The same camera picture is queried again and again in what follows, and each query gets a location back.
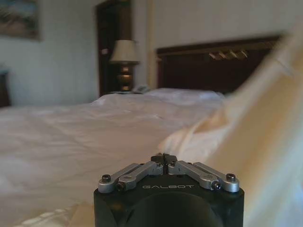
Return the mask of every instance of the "white wall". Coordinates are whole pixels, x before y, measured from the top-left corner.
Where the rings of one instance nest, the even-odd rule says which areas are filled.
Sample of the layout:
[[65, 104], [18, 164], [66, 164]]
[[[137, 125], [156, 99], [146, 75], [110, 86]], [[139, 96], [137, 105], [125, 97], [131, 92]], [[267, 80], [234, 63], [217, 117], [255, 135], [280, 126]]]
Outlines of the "white wall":
[[133, 0], [133, 39], [137, 44], [140, 64], [134, 69], [134, 84], [147, 83], [147, 1]]
[[288, 29], [303, 0], [154, 0], [155, 48]]
[[98, 97], [93, 6], [102, 0], [41, 0], [42, 40], [0, 36], [13, 105], [61, 105]]

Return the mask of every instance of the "nightstand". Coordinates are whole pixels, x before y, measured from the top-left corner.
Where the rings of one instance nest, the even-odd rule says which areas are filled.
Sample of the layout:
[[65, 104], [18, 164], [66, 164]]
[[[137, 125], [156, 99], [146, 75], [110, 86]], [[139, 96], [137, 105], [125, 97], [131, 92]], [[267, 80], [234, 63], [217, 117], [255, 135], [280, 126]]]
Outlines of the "nightstand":
[[0, 108], [10, 106], [9, 94], [6, 85], [7, 72], [0, 72]]

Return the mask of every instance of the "bed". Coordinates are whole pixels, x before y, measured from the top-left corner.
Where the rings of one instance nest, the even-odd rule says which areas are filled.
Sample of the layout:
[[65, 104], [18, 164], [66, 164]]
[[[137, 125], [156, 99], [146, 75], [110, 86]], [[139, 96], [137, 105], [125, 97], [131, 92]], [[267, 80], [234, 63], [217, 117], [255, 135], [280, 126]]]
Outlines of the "bed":
[[246, 81], [277, 39], [159, 49], [159, 87], [187, 90], [0, 110], [0, 226], [92, 203], [102, 174], [146, 162], [171, 133], [218, 110], [221, 93]]

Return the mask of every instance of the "table lamp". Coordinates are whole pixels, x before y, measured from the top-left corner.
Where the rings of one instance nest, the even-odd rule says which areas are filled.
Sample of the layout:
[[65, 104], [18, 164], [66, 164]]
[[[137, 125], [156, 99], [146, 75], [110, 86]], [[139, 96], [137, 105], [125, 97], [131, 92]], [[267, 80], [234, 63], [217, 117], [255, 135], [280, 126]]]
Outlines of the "table lamp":
[[133, 40], [117, 40], [110, 63], [121, 65], [121, 71], [118, 75], [121, 91], [130, 91], [133, 82], [131, 65], [139, 63], [135, 42]]

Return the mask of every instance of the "lampshade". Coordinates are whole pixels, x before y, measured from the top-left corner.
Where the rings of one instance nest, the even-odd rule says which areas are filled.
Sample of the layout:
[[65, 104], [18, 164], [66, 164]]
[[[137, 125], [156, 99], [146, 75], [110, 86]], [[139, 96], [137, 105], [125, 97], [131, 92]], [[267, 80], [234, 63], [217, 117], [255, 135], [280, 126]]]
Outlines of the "lampshade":
[[138, 64], [135, 42], [133, 40], [117, 40], [110, 62]]

